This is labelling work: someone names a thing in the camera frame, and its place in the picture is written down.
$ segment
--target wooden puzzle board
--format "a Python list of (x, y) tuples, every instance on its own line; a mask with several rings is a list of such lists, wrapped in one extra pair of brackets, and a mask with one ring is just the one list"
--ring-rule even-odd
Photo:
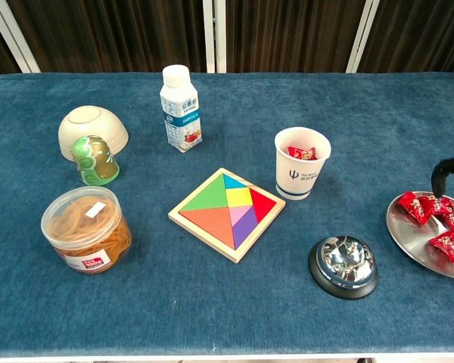
[(220, 168), (168, 216), (237, 263), (285, 204), (282, 199)]

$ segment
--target metal plate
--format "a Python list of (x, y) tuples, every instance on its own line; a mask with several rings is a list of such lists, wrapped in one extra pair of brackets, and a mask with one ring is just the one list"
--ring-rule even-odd
[[(431, 195), (428, 191), (414, 191), (417, 197)], [(387, 209), (387, 227), (393, 240), (403, 252), (421, 265), (439, 274), (454, 278), (454, 263), (447, 256), (427, 243), (428, 240), (448, 231), (436, 217), (431, 217), (426, 225), (418, 225), (396, 202), (396, 197)]]

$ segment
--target green toy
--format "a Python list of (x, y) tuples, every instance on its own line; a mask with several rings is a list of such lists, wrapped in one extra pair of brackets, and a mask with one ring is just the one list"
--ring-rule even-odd
[(72, 154), (86, 185), (105, 185), (120, 173), (109, 146), (99, 136), (89, 135), (74, 142)]

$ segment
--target white paper cup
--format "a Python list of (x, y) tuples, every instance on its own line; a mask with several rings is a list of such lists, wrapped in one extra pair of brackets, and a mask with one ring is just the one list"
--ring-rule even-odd
[[(319, 132), (305, 127), (284, 129), (275, 136), (275, 182), (278, 193), (284, 198), (306, 198), (326, 159), (331, 155), (330, 141)], [(288, 146), (303, 150), (316, 148), (317, 160), (300, 160), (289, 156)]]

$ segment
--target white bottle cap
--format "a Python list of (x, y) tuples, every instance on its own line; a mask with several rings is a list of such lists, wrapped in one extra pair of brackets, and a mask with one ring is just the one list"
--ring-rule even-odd
[(181, 87), (190, 83), (190, 72), (186, 66), (173, 64), (163, 68), (163, 83), (168, 87)]

